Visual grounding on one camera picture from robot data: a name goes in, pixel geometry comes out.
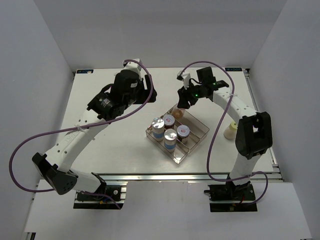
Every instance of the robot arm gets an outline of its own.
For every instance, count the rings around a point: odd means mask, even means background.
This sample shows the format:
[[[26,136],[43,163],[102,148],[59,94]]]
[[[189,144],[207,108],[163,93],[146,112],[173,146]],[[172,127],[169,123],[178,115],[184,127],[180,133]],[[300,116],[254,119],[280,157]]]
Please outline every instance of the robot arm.
[[[115,76],[113,84],[105,86],[87,105],[82,117],[76,121],[78,130],[68,132],[63,139],[44,154],[36,153],[32,161],[41,176],[59,195],[70,190],[104,193],[105,181],[98,175],[72,169],[82,150],[104,130],[108,124],[81,128],[87,124],[103,123],[121,116],[132,104],[142,104],[150,93],[150,79],[145,76],[147,89],[140,74],[141,67],[128,62]],[[153,90],[150,103],[156,101]]]
[[[208,98],[226,109],[231,96],[229,85],[223,80],[216,81],[211,67],[197,70],[197,76],[200,84],[193,85],[189,73],[184,72],[182,75],[178,73],[177,79],[183,81],[184,85],[178,90],[177,107],[189,109],[190,106],[196,104],[198,99]],[[236,95],[233,96],[227,113],[238,125],[235,138],[238,155],[228,178],[249,176],[261,155],[272,146],[270,115],[267,112],[257,112]],[[250,183],[250,178],[235,180],[232,183],[234,189],[241,189]]]

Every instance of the white table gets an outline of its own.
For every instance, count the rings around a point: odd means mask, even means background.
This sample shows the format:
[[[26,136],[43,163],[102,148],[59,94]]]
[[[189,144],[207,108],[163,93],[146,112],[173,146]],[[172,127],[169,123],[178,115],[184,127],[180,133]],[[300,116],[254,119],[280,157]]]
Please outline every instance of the white table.
[[[260,195],[265,183],[253,183]],[[39,189],[50,186],[41,180]],[[311,238],[292,183],[270,183],[258,212],[210,212],[207,183],[131,181],[121,210],[73,209],[75,192],[37,193],[35,240],[300,240]]]
[[[196,70],[189,68],[191,76],[197,79]],[[76,74],[70,98],[63,119],[62,128],[73,127],[82,115],[87,104],[98,94],[102,87],[113,83],[115,74],[121,69],[94,69],[93,73]],[[112,123],[100,132],[79,155],[73,168],[106,174],[160,174],[160,173],[206,173],[206,159],[209,144],[223,110],[209,99],[200,99],[188,111],[210,128],[200,145],[181,163],[174,163],[147,137],[145,130],[155,117],[159,117],[178,102],[177,90],[183,83],[176,80],[181,68],[149,68],[158,93],[155,103],[147,104],[139,112],[127,119]],[[253,106],[244,73],[229,72],[235,83],[235,93]],[[218,68],[213,68],[217,80],[230,83],[228,77]],[[129,107],[125,113],[133,111],[137,105]],[[213,145],[210,171],[228,173],[232,170],[237,157],[234,141],[224,138],[223,131],[230,124],[229,116],[223,121]],[[255,171],[272,172],[272,159],[267,152],[256,164]]]

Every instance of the jar lid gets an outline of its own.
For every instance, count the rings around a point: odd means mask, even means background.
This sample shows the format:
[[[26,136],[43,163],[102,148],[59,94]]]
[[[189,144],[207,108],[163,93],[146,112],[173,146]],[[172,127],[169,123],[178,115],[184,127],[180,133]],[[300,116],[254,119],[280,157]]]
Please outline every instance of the jar lid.
[[[180,125],[178,126],[177,128],[177,133],[178,133],[178,136],[182,137],[182,138],[185,138],[185,137],[188,137],[188,135],[190,134],[190,129],[188,126],[186,125]]]
[[[164,132],[164,138],[169,141],[177,139],[177,132],[174,129],[168,129]]]
[[[152,127],[155,129],[161,129],[165,126],[165,122],[161,117],[156,117],[152,120]]]
[[[175,124],[175,118],[170,114],[164,115],[163,121],[165,126],[172,126],[173,124]]]

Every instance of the clear plastic tray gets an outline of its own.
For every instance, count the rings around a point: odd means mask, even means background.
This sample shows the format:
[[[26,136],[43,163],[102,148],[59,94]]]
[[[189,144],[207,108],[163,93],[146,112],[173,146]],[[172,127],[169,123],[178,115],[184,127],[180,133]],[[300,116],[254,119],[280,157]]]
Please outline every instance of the clear plastic tray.
[[[176,105],[165,114],[171,114],[174,109],[177,109]],[[190,134],[187,143],[183,144],[179,140],[176,141],[174,152],[167,151],[163,140],[157,141],[155,139],[152,131],[152,126],[149,126],[145,131],[146,136],[166,155],[168,155],[176,164],[180,164],[188,154],[192,153],[192,151],[198,146],[198,144],[201,143],[203,139],[205,139],[209,132],[209,128],[206,125],[192,116],[186,110],[183,111],[184,114],[181,118],[175,118],[174,129],[177,130],[180,125],[187,125],[190,129]]]

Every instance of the black mount plate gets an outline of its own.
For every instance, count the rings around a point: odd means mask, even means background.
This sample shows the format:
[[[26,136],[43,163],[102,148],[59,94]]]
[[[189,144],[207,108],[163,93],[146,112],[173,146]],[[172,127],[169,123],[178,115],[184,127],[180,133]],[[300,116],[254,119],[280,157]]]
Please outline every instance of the black mount plate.
[[[105,194],[110,196],[116,202],[121,200],[121,186],[120,185],[107,185],[105,188]],[[113,202],[104,197],[104,196],[92,196],[82,194],[81,192],[77,193],[76,200],[79,202],[75,202],[73,204],[74,209],[118,209]]]
[[[205,190],[205,194],[209,194],[210,200],[210,212],[220,213],[220,212],[257,212],[257,205],[247,204],[247,203],[223,203],[221,201],[254,201],[256,200],[256,195],[252,184],[247,188],[240,191],[232,192],[226,184],[214,184],[209,185],[209,190]]]

